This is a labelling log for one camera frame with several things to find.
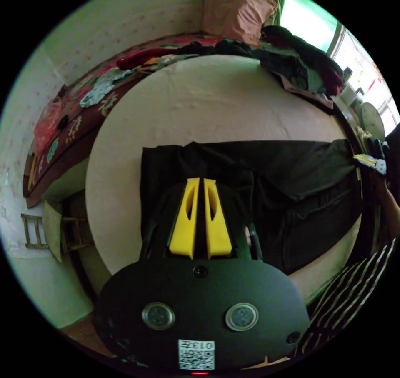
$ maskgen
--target wooden chair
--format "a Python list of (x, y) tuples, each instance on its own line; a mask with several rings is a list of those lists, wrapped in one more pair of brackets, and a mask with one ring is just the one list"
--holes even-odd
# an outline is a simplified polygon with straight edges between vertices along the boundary
[[(26, 236), (25, 246), (28, 249), (50, 249), (59, 262), (62, 261), (64, 254), (94, 244), (92, 241), (84, 243), (82, 240), (80, 225), (88, 223), (86, 218), (63, 217), (46, 201), (42, 217), (27, 214), (21, 214), (21, 217)], [(29, 221), (33, 221), (35, 225), (36, 243), (30, 241)], [(40, 225), (43, 227), (46, 243), (41, 241)]]

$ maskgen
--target round sensor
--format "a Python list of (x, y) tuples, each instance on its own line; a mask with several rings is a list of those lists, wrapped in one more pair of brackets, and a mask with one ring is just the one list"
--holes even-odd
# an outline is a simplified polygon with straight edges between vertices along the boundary
[(175, 314), (164, 303), (149, 303), (142, 311), (144, 323), (151, 329), (163, 331), (172, 327), (175, 322)]
[(226, 325), (233, 331), (247, 331), (258, 321), (258, 310), (249, 303), (238, 303), (226, 313)]

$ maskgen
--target floral bedspread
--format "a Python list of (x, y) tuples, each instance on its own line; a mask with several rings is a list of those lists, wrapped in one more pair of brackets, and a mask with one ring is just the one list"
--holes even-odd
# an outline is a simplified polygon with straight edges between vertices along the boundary
[(116, 66), (119, 58), (151, 48), (183, 47), (193, 41), (214, 46), (221, 39), (210, 35), (183, 34), (141, 44), (115, 55), (88, 71), (70, 87), (62, 88), (60, 117), (68, 115), (69, 122), (64, 129), (56, 132), (39, 158), (34, 156), (32, 148), (29, 151), (23, 178), (23, 194), (27, 206), (33, 207), (38, 203), (56, 179), (89, 156), (97, 133), (110, 111), (127, 91), (145, 79), (145, 76), (139, 73), (129, 75), (121, 79), (98, 104), (82, 108), (79, 104), (82, 98), (93, 89), (94, 84), (102, 75)]

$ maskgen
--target pink pillow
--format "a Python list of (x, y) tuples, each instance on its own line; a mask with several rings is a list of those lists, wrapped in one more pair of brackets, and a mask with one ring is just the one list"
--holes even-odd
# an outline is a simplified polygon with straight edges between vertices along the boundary
[(204, 32), (258, 45), (263, 23), (275, 12), (274, 0), (204, 0)]

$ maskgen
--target yellow plastic part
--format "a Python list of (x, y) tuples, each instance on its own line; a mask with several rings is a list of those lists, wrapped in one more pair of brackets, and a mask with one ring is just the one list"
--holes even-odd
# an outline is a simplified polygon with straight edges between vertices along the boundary
[(200, 178), (190, 178), (187, 180), (182, 204), (170, 242), (170, 252), (172, 254), (187, 256), (191, 259), (193, 259), (195, 251), (199, 185)]
[(232, 252), (232, 243), (226, 227), (217, 185), (212, 179), (204, 180), (204, 201), (208, 258), (228, 256)]
[(376, 160), (367, 154), (356, 154), (353, 156), (356, 160), (360, 160), (364, 164), (369, 164), (371, 167), (376, 166)]

